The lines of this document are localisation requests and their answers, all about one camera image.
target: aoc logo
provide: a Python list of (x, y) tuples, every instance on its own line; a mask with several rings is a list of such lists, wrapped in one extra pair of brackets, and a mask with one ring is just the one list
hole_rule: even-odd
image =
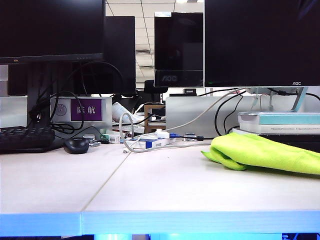
[(178, 81), (178, 76), (176, 75), (165, 75), (162, 78), (162, 82), (166, 82), (166, 83), (175, 83)]

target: connector plug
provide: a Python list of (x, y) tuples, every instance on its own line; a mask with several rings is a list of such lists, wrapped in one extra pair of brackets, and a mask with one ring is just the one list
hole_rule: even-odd
[(179, 134), (176, 134), (174, 132), (171, 132), (169, 136), (171, 139), (181, 138), (181, 136)]

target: screen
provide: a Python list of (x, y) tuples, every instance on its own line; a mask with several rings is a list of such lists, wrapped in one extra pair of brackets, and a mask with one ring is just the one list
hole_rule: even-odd
[(203, 87), (203, 13), (154, 18), (157, 87)]
[(103, 0), (0, 0), (0, 63), (99, 59)]
[(314, 86), (320, 2), (206, 0), (206, 87)]
[[(103, 61), (115, 66), (123, 81), (114, 69), (100, 63), (91, 64), (74, 75), (75, 93), (84, 94), (84, 86), (88, 94), (136, 93), (135, 17), (105, 17), (103, 45)], [(73, 64), (74, 69), (79, 66), (79, 63)]]

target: ceiling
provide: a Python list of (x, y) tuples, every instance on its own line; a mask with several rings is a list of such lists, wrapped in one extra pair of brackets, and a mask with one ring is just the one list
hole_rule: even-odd
[(203, 11), (203, 0), (106, 0), (107, 16), (135, 16), (137, 85), (155, 77), (155, 12)]

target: purple name plate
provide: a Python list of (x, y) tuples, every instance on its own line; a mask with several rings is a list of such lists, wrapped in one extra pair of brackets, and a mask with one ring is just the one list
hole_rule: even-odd
[(71, 99), (71, 121), (82, 121), (81, 110), (85, 121), (102, 121), (101, 99), (79, 99), (82, 104), (82, 109), (79, 106), (78, 100)]

